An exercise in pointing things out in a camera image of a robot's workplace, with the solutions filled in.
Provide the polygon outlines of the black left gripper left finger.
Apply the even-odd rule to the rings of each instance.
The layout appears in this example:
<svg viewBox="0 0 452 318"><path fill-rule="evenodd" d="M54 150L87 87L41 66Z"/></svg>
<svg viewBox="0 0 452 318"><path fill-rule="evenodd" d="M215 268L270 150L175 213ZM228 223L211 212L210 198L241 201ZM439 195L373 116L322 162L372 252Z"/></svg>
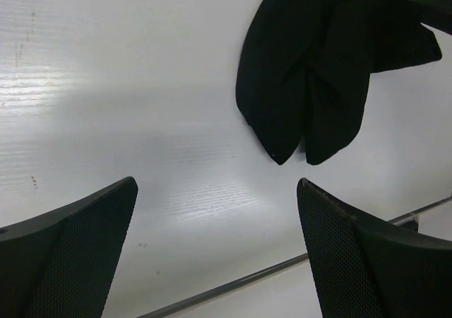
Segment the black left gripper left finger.
<svg viewBox="0 0 452 318"><path fill-rule="evenodd" d="M1 228L2 317L101 317L136 204L126 177Z"/></svg>

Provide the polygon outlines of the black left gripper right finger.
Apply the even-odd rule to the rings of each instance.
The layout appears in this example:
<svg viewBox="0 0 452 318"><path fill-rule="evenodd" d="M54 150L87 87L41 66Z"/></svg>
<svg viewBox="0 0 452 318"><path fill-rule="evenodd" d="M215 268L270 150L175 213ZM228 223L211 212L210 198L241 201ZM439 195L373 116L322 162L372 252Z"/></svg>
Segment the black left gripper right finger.
<svg viewBox="0 0 452 318"><path fill-rule="evenodd" d="M394 225L308 179L297 205L323 317L450 317L451 242Z"/></svg>

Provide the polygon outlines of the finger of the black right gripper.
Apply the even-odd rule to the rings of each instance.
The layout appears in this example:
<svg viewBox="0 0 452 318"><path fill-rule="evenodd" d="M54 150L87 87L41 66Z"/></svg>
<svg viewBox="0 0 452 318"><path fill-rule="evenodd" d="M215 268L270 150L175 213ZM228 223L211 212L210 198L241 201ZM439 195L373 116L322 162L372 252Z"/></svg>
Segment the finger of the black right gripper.
<svg viewBox="0 0 452 318"><path fill-rule="evenodd" d="M424 24L451 35L451 0L408 1L418 7Z"/></svg>

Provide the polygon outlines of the black skirt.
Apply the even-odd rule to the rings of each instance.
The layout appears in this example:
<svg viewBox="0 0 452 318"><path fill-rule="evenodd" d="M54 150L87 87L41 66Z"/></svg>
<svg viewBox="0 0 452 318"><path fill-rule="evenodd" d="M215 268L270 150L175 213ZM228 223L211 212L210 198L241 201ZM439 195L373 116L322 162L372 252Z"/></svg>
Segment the black skirt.
<svg viewBox="0 0 452 318"><path fill-rule="evenodd" d="M236 103L277 164L318 165L362 124L370 77L438 61L437 30L408 0L263 0L244 39Z"/></svg>

